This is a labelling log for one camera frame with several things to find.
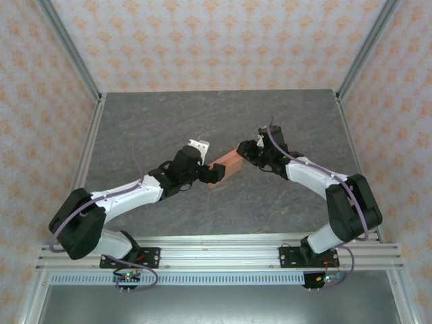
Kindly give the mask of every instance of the orange patterned wall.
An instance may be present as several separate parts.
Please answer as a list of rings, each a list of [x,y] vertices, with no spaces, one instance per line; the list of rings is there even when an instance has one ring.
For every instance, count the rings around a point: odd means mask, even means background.
[[[53,0],[103,92],[337,89],[385,0]]]
[[[0,323],[17,323],[94,105],[35,0],[0,1]]]
[[[344,103],[362,170],[432,319],[432,6],[402,0]]]

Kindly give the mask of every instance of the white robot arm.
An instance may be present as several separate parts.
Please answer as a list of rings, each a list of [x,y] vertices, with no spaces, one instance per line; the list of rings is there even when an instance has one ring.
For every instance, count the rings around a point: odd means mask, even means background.
[[[130,235],[103,226],[126,211],[177,194],[183,186],[196,180],[204,183],[220,181],[225,175],[225,167],[215,164],[210,170],[205,165],[209,145],[205,141],[189,140],[173,161],[162,163],[142,179],[129,184],[102,192],[88,193],[83,188],[74,190],[50,222],[49,230],[54,234],[69,215],[83,204],[94,201],[81,212],[82,215],[67,223],[57,237],[59,243],[74,260],[93,252],[117,259],[126,257],[134,262],[136,255],[132,252],[137,244]]]

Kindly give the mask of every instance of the black mounting plate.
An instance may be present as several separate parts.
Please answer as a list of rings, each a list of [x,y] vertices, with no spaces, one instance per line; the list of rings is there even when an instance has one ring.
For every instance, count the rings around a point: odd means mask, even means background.
[[[336,250],[328,250],[317,255],[317,258],[311,260],[311,264],[306,264],[303,256],[300,253],[299,246],[281,246],[279,248],[279,261],[281,268],[325,268],[324,259],[333,261],[339,267],[339,256]]]
[[[140,248],[140,252],[138,253],[139,261],[135,260],[132,263],[136,263],[138,265],[145,265],[151,269],[159,268],[159,261],[161,260],[161,248]],[[99,263],[99,267],[101,269],[124,269],[130,268],[134,269],[136,267],[129,267],[123,263],[115,262],[111,260],[108,256],[101,256],[101,262]]]

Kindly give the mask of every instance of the wire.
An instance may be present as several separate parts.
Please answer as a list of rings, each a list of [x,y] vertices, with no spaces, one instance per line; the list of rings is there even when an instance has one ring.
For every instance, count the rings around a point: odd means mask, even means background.
[[[350,272],[348,272],[348,274],[345,276],[345,277],[343,277],[342,279],[341,279],[341,281],[338,281],[337,283],[335,283],[334,285],[331,285],[331,286],[329,286],[329,287],[323,287],[323,288],[320,288],[320,290],[328,290],[328,289],[333,289],[334,287],[337,287],[337,286],[340,286],[343,282],[345,282],[351,275],[352,275],[352,273],[354,272],[354,266],[355,266],[355,261],[354,261],[354,254],[352,253],[352,251],[351,251],[351,249],[350,248],[348,248],[347,246],[338,246],[339,248],[344,248],[345,250],[347,250],[348,251],[348,253],[350,253],[350,256],[351,256],[351,261],[352,261],[352,264],[351,264],[351,269],[350,269]]]
[[[314,169],[317,169],[331,177],[333,177],[334,179],[336,179],[345,189],[345,191],[348,193],[348,196],[350,196],[352,202],[354,203],[354,206],[356,207],[357,213],[358,213],[358,217],[360,218],[360,222],[362,223],[362,227],[363,227],[363,232],[364,232],[364,237],[363,238],[357,238],[360,241],[367,241],[369,239],[369,230],[367,228],[367,224],[366,224],[366,220],[365,220],[365,216],[363,215],[362,209],[355,197],[355,195],[352,193],[350,187],[348,187],[348,185],[345,183],[345,181],[343,181],[341,178],[339,178],[337,175],[335,175],[333,172],[325,169],[324,167],[321,167],[320,165],[311,163],[311,162],[305,162],[303,160],[299,160],[296,159],[295,157],[291,156],[290,154],[288,154],[287,152],[285,152],[275,141],[275,139],[273,138],[273,135],[271,134],[270,131],[270,127],[273,125],[273,116],[271,116],[270,119],[270,124],[266,125],[267,127],[267,133],[269,135],[270,141],[273,143],[273,145],[275,146],[275,148],[282,153],[283,155],[285,155],[287,158],[289,158],[290,160],[293,160],[299,164],[305,165],[307,167],[312,167]]]
[[[140,187],[141,183],[144,181],[144,176],[145,175],[144,175],[144,172],[143,172],[143,170],[141,168],[140,162],[138,161],[138,158],[136,156],[136,144],[137,144],[138,139],[140,138],[141,134],[145,130],[150,130],[150,129],[153,129],[153,128],[163,128],[165,130],[169,130],[169,131],[173,132],[174,134],[176,134],[177,136],[179,136],[181,139],[185,140],[186,142],[189,141],[186,137],[184,137],[183,135],[181,135],[177,130],[174,130],[173,128],[170,128],[170,127],[168,127],[166,125],[157,125],[157,124],[155,124],[155,125],[149,125],[149,126],[146,126],[146,127],[142,128],[141,131],[139,131],[139,133],[136,135],[135,141],[134,141],[134,145],[133,145],[133,148],[132,148],[132,156],[134,158],[134,162],[136,164],[136,167],[138,168],[138,170],[140,172],[140,180],[139,180],[139,182],[137,184],[133,185],[130,188],[126,188],[124,190],[120,190],[120,191],[117,191],[117,192],[112,192],[111,194],[108,194],[106,196],[100,196],[100,197],[94,198],[94,199],[86,202],[82,206],[78,207],[74,212],[72,212],[72,214],[70,214],[63,221],[63,223],[60,224],[60,226],[54,232],[54,235],[53,235],[53,237],[51,238],[51,240],[49,242],[49,250],[52,253],[63,253],[63,252],[65,252],[64,249],[56,249],[56,248],[54,248],[55,241],[59,237],[59,234],[61,233],[61,231],[63,231],[63,229],[66,227],[66,225],[73,218],[75,218],[76,216],[78,216],[83,210],[85,210],[85,208],[87,208],[87,207],[91,206],[92,204],[97,203],[98,201],[101,201],[103,199],[108,199],[108,198],[112,198],[112,197],[115,197],[115,196],[119,196],[120,194],[127,194],[127,193],[129,193],[131,191],[134,191],[135,189],[137,189],[137,188]]]
[[[138,263],[132,263],[132,262],[123,261],[123,260],[117,259],[114,256],[110,256],[110,255],[107,255],[107,257],[109,257],[112,261],[115,261],[115,262],[118,262],[118,263],[122,263],[124,265],[129,265],[129,266],[133,266],[135,268],[139,268],[139,269],[144,269],[144,270],[150,271],[155,276],[155,281],[153,283],[151,283],[150,285],[139,287],[139,288],[135,288],[133,290],[128,290],[129,292],[141,292],[143,290],[148,290],[148,289],[151,289],[151,288],[155,287],[155,285],[159,282],[159,276],[158,276],[157,272],[155,270],[149,268],[149,267],[146,267],[145,265],[139,265]],[[115,280],[115,287],[120,292],[122,292],[123,289],[119,285],[119,281],[122,280],[125,276],[126,276],[126,274],[123,274],[123,275],[117,277],[117,279]]]

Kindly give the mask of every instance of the metal grille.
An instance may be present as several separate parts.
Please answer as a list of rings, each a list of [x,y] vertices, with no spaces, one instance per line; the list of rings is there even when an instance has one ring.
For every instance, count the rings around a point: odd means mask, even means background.
[[[56,272],[51,278],[54,286],[110,286],[115,276],[110,273]],[[149,273],[141,274],[141,282],[148,285],[154,277]],[[300,285],[304,284],[303,272],[284,271],[281,273],[161,273],[160,286],[260,286],[260,285]]]

